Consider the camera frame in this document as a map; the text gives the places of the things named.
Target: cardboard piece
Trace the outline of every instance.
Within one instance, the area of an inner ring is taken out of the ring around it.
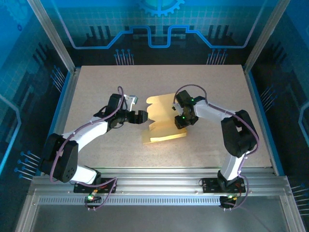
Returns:
[[[172,109],[174,93],[152,96],[147,99],[151,104],[147,107],[148,118],[154,122],[149,125],[149,130],[142,132],[142,141],[144,144],[161,142],[170,139],[185,137],[186,128],[177,129],[174,118],[177,111]]]

